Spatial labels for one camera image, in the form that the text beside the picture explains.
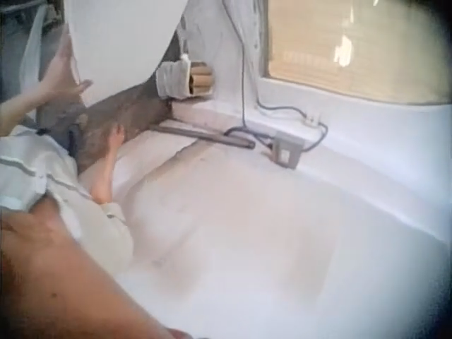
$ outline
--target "bathtub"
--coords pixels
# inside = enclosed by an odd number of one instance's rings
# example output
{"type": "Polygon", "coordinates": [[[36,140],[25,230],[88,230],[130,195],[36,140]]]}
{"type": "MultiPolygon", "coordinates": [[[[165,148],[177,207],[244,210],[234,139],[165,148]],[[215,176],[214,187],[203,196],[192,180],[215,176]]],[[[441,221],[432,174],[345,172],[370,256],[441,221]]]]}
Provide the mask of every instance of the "bathtub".
{"type": "Polygon", "coordinates": [[[118,283],[195,338],[405,338],[447,295],[450,206],[327,148],[293,171],[146,131],[120,150],[114,198],[136,245],[118,283]]]}

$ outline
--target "window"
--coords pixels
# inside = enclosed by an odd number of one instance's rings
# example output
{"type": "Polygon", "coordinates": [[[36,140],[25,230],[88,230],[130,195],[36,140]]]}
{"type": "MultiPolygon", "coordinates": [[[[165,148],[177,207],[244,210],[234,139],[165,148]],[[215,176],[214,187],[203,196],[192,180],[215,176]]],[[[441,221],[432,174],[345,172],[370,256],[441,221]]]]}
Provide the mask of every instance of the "window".
{"type": "Polygon", "coordinates": [[[267,2],[271,78],[381,102],[450,102],[446,33],[414,1],[267,2]]]}

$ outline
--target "plug adapter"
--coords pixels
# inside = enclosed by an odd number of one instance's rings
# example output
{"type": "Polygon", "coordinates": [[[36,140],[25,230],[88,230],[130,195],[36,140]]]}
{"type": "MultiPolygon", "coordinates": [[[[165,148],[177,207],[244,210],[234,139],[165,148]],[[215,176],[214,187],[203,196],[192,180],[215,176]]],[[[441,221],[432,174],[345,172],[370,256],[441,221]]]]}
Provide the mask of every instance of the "plug adapter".
{"type": "Polygon", "coordinates": [[[277,132],[273,140],[273,161],[284,168],[297,168],[303,153],[305,140],[291,134],[277,132]]]}

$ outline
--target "metal rod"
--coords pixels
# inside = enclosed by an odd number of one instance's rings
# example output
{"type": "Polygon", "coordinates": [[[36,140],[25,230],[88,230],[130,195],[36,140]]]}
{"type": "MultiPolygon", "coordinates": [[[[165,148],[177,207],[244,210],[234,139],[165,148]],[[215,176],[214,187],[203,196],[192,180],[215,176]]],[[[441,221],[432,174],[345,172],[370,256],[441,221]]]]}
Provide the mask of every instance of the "metal rod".
{"type": "Polygon", "coordinates": [[[149,129],[151,131],[156,131],[160,133],[174,134],[177,136],[187,136],[189,138],[197,138],[205,141],[210,141],[211,143],[221,143],[223,145],[247,148],[249,150],[253,150],[256,147],[256,143],[254,141],[236,136],[235,137],[224,136],[222,134],[210,134],[192,131],[189,129],[178,129],[175,127],[166,127],[159,125],[151,125],[149,129]]]}

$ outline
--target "black cable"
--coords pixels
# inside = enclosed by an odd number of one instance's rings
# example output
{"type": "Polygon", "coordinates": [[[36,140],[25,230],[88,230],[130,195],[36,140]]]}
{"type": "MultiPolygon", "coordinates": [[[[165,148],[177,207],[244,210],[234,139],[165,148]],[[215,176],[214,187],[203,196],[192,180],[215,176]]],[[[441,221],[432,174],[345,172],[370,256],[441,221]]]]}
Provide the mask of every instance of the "black cable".
{"type": "MultiPolygon", "coordinates": [[[[227,8],[224,0],[222,0],[222,4],[223,7],[225,8],[225,12],[227,14],[227,17],[229,18],[232,28],[234,28],[235,33],[237,34],[237,37],[240,37],[240,33],[237,29],[237,26],[235,25],[232,16],[229,12],[229,9],[227,8]]],[[[265,147],[272,149],[273,143],[266,143],[264,141],[264,139],[267,140],[272,140],[273,141],[273,137],[266,134],[266,133],[261,133],[261,132],[256,132],[253,131],[252,129],[250,129],[248,127],[248,125],[246,124],[246,107],[245,107],[245,74],[246,74],[246,50],[245,50],[245,45],[242,41],[241,38],[239,38],[241,45],[242,45],[242,74],[241,74],[241,92],[242,92],[242,125],[238,126],[238,127],[232,127],[231,129],[228,129],[225,132],[226,136],[229,136],[231,133],[235,133],[235,132],[240,132],[240,133],[245,133],[245,134],[249,134],[251,136],[253,136],[259,143],[261,143],[262,145],[264,145],[265,147]]]]}
{"type": "MultiPolygon", "coordinates": [[[[229,129],[225,132],[225,135],[229,135],[235,131],[240,131],[242,133],[247,133],[252,135],[257,141],[259,141],[260,143],[262,143],[265,147],[268,148],[272,148],[272,144],[267,144],[265,143],[262,139],[263,138],[267,138],[268,140],[273,140],[274,137],[269,136],[268,134],[265,133],[259,133],[259,132],[255,132],[252,131],[247,125],[246,125],[246,117],[245,117],[245,74],[246,74],[246,69],[245,69],[245,61],[246,61],[246,47],[245,47],[245,43],[242,39],[242,36],[239,32],[239,29],[237,28],[237,26],[235,25],[234,19],[231,16],[231,13],[229,12],[229,9],[225,3],[225,0],[221,0],[222,2],[222,6],[225,10],[225,13],[227,15],[227,17],[229,18],[229,21],[231,23],[232,28],[234,29],[235,35],[237,36],[237,39],[240,42],[240,45],[242,46],[242,126],[241,127],[233,127],[232,129],[229,129]]],[[[293,107],[293,106],[267,106],[264,105],[259,98],[258,93],[257,95],[257,105],[265,110],[268,111],[280,111],[280,110],[291,110],[291,111],[295,111],[296,113],[300,114],[304,119],[307,119],[307,114],[304,113],[301,109],[297,108],[297,107],[293,107]]],[[[328,126],[323,123],[323,122],[319,122],[319,126],[323,129],[323,133],[321,135],[321,137],[313,144],[311,144],[309,147],[305,148],[302,152],[306,153],[309,152],[313,149],[315,149],[318,145],[320,145],[323,140],[325,140],[326,136],[328,135],[329,132],[329,128],[328,126]]]]}

